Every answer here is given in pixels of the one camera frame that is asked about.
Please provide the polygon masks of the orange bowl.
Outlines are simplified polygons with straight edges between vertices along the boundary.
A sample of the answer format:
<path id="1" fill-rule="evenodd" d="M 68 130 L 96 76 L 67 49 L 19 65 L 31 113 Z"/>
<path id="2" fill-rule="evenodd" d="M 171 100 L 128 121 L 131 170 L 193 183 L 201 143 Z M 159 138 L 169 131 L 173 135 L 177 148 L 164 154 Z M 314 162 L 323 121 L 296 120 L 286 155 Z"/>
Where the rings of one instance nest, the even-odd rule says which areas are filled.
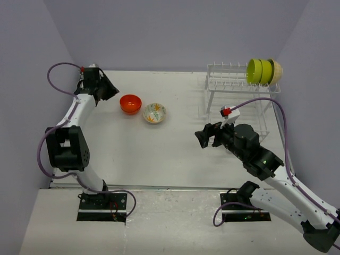
<path id="1" fill-rule="evenodd" d="M 126 115 L 134 115 L 137 114 L 141 109 L 141 106 L 137 107 L 137 106 L 132 106 L 131 108 L 129 105 L 126 106 L 121 106 L 121 110 L 123 111 L 124 114 Z"/>
<path id="2" fill-rule="evenodd" d="M 140 97 L 133 95 L 133 94 L 127 94 L 120 98 L 120 107 L 121 110 L 124 112 L 135 112 L 138 111 L 142 106 L 142 100 Z"/>

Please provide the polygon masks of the floral patterned white bowl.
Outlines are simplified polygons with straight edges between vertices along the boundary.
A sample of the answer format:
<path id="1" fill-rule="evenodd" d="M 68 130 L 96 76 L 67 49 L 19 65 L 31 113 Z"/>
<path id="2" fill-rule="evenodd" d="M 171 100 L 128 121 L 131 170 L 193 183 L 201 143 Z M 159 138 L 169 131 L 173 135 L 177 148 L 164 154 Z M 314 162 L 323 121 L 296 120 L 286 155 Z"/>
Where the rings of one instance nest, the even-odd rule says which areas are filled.
<path id="1" fill-rule="evenodd" d="M 143 118 L 150 124 L 161 123 L 167 115 L 166 108 L 160 103 L 148 104 L 142 113 Z"/>

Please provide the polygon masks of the green bowl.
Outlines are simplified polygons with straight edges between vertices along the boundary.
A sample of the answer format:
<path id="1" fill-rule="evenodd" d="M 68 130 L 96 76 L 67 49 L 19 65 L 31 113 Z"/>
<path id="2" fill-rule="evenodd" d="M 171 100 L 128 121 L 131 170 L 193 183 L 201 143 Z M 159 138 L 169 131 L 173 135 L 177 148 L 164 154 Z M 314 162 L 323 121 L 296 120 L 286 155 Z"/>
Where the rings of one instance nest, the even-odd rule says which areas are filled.
<path id="1" fill-rule="evenodd" d="M 250 59 L 246 69 L 247 83 L 259 83 L 262 77 L 262 63 L 259 59 Z"/>
<path id="2" fill-rule="evenodd" d="M 272 68 L 271 62 L 268 60 L 261 59 L 260 62 L 262 65 L 262 75 L 260 79 L 260 84 L 264 85 L 269 82 L 273 68 Z"/>

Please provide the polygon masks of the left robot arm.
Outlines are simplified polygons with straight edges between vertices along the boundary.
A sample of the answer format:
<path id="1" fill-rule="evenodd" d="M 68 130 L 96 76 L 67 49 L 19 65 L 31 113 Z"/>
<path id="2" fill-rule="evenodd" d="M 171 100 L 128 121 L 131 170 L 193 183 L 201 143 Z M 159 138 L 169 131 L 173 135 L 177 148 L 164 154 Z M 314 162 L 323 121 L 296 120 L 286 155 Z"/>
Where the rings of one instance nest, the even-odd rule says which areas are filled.
<path id="1" fill-rule="evenodd" d="M 83 192 L 92 195 L 91 202 L 99 209 L 110 204 L 110 195 L 105 181 L 90 165 L 90 149 L 82 127 L 100 101 L 107 101 L 119 93 L 107 75 L 98 66 L 80 68 L 80 80 L 76 85 L 72 104 L 64 118 L 45 131 L 51 167 L 74 177 L 83 187 Z"/>

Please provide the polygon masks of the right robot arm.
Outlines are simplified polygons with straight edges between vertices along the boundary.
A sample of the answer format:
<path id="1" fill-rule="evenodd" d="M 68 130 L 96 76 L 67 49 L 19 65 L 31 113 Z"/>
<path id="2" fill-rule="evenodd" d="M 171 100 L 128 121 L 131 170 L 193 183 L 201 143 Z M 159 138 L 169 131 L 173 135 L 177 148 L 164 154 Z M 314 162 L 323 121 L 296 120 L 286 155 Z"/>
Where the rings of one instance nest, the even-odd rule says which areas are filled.
<path id="1" fill-rule="evenodd" d="M 307 188 L 283 161 L 261 146 L 259 134 L 248 124 L 205 125 L 194 134 L 202 148 L 214 138 L 213 147 L 224 146 L 252 176 L 276 189 L 286 200 L 276 200 L 253 185 L 237 195 L 241 208 L 266 210 L 286 221 L 316 250 L 327 253 L 339 238 L 339 209 L 328 204 Z"/>

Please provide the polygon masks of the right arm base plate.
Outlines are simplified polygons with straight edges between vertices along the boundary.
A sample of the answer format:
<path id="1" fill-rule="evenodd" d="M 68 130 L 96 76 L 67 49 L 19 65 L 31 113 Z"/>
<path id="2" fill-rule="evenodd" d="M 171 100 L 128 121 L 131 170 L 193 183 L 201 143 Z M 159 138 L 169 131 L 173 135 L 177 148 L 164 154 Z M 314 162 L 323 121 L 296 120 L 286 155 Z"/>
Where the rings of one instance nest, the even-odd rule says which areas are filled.
<path id="1" fill-rule="evenodd" d="M 221 205 L 227 202 L 238 202 L 236 192 L 220 193 Z M 227 205 L 222 209 L 222 220 L 229 222 L 270 222 L 270 213 L 263 210 L 254 210 L 240 205 Z"/>

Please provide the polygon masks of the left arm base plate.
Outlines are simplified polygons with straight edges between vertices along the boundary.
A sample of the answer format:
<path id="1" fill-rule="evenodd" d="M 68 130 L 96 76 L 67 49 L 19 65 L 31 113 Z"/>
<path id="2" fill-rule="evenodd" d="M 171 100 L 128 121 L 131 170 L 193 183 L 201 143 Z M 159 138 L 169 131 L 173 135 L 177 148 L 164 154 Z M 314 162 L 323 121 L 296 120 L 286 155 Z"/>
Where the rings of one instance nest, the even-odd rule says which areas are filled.
<path id="1" fill-rule="evenodd" d="M 126 222 L 126 193 L 81 193 L 78 198 L 78 222 Z"/>

